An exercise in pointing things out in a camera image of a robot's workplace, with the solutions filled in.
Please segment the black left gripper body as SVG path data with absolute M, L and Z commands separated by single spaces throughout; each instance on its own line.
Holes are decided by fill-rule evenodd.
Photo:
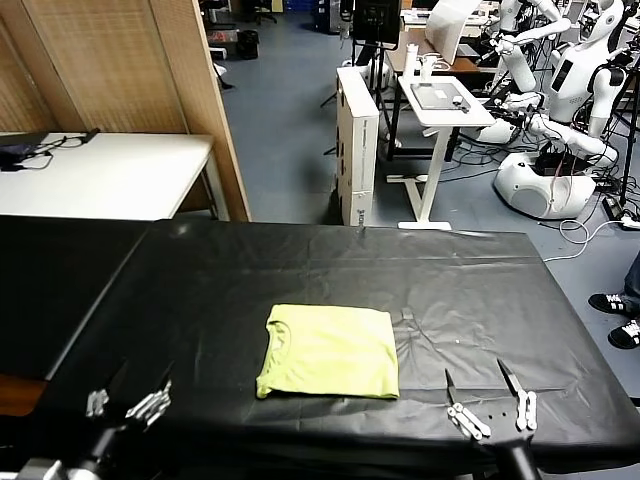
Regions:
M 101 427 L 74 461 L 75 479 L 137 479 L 138 443 L 146 428 L 135 423 Z

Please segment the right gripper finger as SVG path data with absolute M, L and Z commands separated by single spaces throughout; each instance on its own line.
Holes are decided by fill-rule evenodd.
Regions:
M 518 431 L 535 431 L 537 429 L 537 394 L 533 390 L 525 390 L 516 374 L 501 359 L 497 360 L 499 369 L 517 400 L 516 429 Z
M 457 390 L 452 376 L 448 369 L 445 369 L 444 372 L 449 399 L 449 406 L 446 410 L 449 420 L 466 438 L 475 441 L 489 438 L 490 427 L 457 400 Z

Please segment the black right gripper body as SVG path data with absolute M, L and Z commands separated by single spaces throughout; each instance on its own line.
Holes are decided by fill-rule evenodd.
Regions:
M 515 409 L 481 413 L 479 409 L 467 408 L 490 427 L 489 438 L 470 442 L 493 461 L 498 479 L 542 478 L 531 447 L 533 431 L 516 429 Z

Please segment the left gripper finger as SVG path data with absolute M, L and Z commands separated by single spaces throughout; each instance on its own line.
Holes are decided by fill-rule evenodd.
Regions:
M 171 369 L 169 365 L 157 386 L 125 414 L 128 425 L 151 426 L 171 405 Z
M 104 417 L 111 397 L 119 390 L 128 369 L 128 361 L 122 360 L 106 381 L 89 392 L 86 399 L 87 418 Z

